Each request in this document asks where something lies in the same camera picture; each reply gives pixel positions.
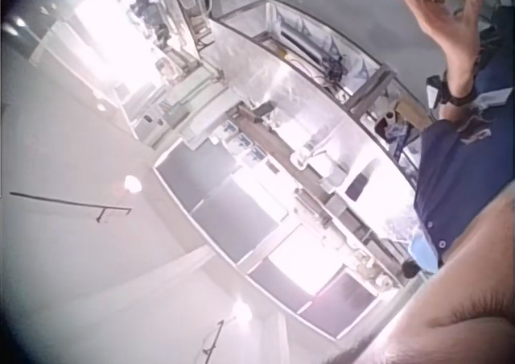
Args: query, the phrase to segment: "black panel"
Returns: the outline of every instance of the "black panel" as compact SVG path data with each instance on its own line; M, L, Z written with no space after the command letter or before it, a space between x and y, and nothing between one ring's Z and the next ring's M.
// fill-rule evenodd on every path
M179 144L158 167L157 171L191 212L208 194L233 173L235 159L221 145L206 140L196 151Z
M256 267L249 277L294 312L300 310L311 300L310 295L289 279L269 259L265 259Z
M338 337L376 299L353 277L343 274L301 317L331 337Z
M236 263L278 226L232 178L203 201L192 217Z

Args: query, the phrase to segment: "bright light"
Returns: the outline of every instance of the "bright light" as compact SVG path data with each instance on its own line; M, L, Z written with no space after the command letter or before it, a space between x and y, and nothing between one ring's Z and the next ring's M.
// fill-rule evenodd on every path
M272 195L268 193L259 182L253 177L248 168L242 168L233 175L238 186L252 197L256 203L270 215L276 222L280 222L288 214Z
M150 44L116 2L84 0L75 12L98 42L102 55L109 60L107 68L112 68L112 74L131 91L137 91L144 84L161 81Z
M12 27L9 23L3 23L2 29L7 33L13 36L18 36L18 32Z
M314 296L342 267L338 252L322 242L304 226L294 231L269 257L284 274Z
M138 193L142 190L142 183L135 176L128 175L126 177L125 187L130 193Z
M238 300L233 306L233 316L240 322L246 323L252 320L252 311L245 302Z
M25 21L23 19L21 19L20 17L14 18L14 23L16 23L16 26L18 26L18 27L25 27L27 25L25 23Z

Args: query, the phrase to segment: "black watch strap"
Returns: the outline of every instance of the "black watch strap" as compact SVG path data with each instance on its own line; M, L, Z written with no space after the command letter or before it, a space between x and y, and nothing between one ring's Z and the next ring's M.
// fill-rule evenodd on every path
M473 103L477 98L476 86L472 85L472 89L465 97L454 97L449 90L449 84L447 83L447 72L443 74L443 81L440 84L440 103L450 103L454 106L460 107Z

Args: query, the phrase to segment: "wristwatch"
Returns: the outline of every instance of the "wristwatch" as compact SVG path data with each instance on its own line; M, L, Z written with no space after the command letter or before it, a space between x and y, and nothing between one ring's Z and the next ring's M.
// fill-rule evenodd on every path
M443 74L443 81L441 82L440 87L440 103L441 104L452 104L456 107L469 105L472 102L475 101L477 98L477 90L476 85L472 84L472 89L470 89L470 92L465 97L454 97L451 94L451 90L449 90L449 84L447 83L447 71Z
M443 79L440 76L427 78L426 89L430 109L436 109L438 105L447 103L457 107L465 106L471 104L477 98L477 90L474 85L465 97L454 97L447 83L447 72L443 74Z

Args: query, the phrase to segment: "ceiling light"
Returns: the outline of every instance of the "ceiling light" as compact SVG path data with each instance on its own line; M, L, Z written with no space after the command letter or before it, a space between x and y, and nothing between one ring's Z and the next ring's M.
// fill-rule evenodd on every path
M142 183L135 176L128 175L126 177L125 187L130 193L138 193L142 190Z
M4 30L7 34L11 34L13 36L18 35L18 32L9 23L3 23L2 30Z
M19 16L14 18L14 23L16 23L16 26L18 26L18 27L25 27L27 25L25 23L25 21L23 19L21 19Z
M245 302L238 300L233 306L233 316L240 322L246 323L252 320L252 311Z

